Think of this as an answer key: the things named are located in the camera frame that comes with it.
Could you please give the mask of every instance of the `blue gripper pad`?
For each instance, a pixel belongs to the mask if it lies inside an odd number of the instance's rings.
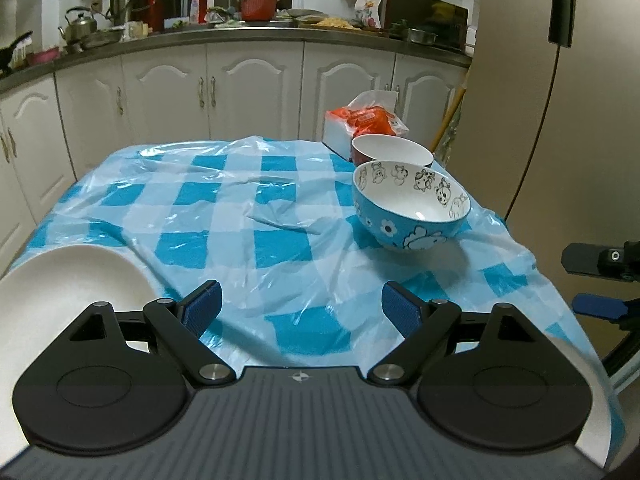
[[[382,288],[382,312],[387,319],[396,327],[404,338],[409,337],[415,330],[422,326],[422,315],[420,314],[420,306],[415,298],[416,303],[412,302],[408,297],[401,294],[392,285],[392,282],[385,283]]]
[[[624,301],[594,294],[578,294],[571,303],[576,314],[597,317],[600,319],[616,320],[628,314]]]
[[[209,280],[178,303],[180,322],[198,339],[222,310],[222,287]]]

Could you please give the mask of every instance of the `refrigerator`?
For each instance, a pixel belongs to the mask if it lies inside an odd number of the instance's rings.
[[[567,303],[580,292],[640,297],[638,283],[571,276],[560,263],[571,242],[640,239],[640,0],[479,4],[447,169],[506,220]],[[625,335],[580,322],[600,354]]]

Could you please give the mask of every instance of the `white bowl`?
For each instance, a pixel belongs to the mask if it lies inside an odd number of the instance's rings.
[[[356,166],[370,160],[394,160],[416,166],[430,166],[433,155],[417,142],[382,134],[366,134],[351,141],[351,158]]]

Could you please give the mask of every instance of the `red basket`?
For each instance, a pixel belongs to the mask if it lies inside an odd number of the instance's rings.
[[[276,13],[278,0],[240,0],[242,19],[246,22],[268,22]]]

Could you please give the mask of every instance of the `blue and white checkered tablecloth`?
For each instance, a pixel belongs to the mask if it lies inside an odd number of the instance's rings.
[[[159,296],[181,298],[216,279],[223,309],[202,340],[237,372],[359,365],[366,373],[401,341],[381,310],[388,280],[467,311],[507,301],[577,347],[611,394],[566,303],[494,213],[472,200],[456,240],[424,254],[393,253],[360,225],[352,174],[352,164],[304,140],[127,148],[60,199],[15,265],[86,243],[125,255]]]

